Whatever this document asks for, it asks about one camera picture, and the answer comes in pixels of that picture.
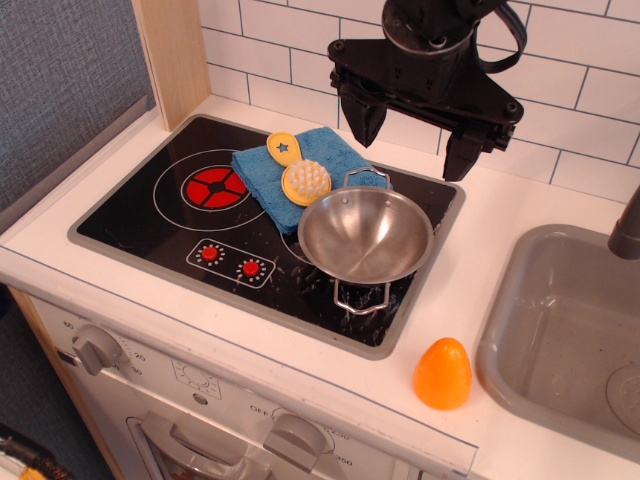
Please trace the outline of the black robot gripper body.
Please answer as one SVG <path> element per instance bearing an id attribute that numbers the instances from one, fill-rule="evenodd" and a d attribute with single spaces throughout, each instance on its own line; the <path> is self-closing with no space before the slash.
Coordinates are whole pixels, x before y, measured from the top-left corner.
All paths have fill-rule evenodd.
<path id="1" fill-rule="evenodd" d="M 329 44 L 328 57 L 340 99 L 358 97 L 450 132 L 488 127 L 486 151 L 504 151 L 524 114 L 481 69 L 469 42 L 431 56 L 406 52 L 389 40 L 339 39 Z"/>

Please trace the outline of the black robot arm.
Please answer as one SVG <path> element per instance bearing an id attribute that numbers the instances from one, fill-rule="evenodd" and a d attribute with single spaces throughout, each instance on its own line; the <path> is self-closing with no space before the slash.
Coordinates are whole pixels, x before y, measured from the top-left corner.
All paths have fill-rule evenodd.
<path id="1" fill-rule="evenodd" d="M 481 20 L 495 14 L 517 49 L 485 61 Z M 331 84 L 354 138 L 370 146 L 393 110 L 449 131 L 443 177 L 462 180 L 483 152 L 505 150 L 523 106 L 492 75 L 518 63 L 524 24 L 505 1 L 388 1 L 381 39 L 338 39 L 328 47 Z"/>

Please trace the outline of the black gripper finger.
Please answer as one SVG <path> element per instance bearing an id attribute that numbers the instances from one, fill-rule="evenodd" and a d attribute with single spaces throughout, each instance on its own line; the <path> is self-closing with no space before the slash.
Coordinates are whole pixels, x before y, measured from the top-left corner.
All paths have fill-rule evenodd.
<path id="1" fill-rule="evenodd" d="M 451 133 L 446 146 L 443 178 L 461 181 L 477 162 L 490 142 L 488 127 L 458 127 Z"/>
<path id="2" fill-rule="evenodd" d="M 369 147 L 384 124 L 387 108 L 353 96 L 342 96 L 341 106 L 354 138 Z"/>

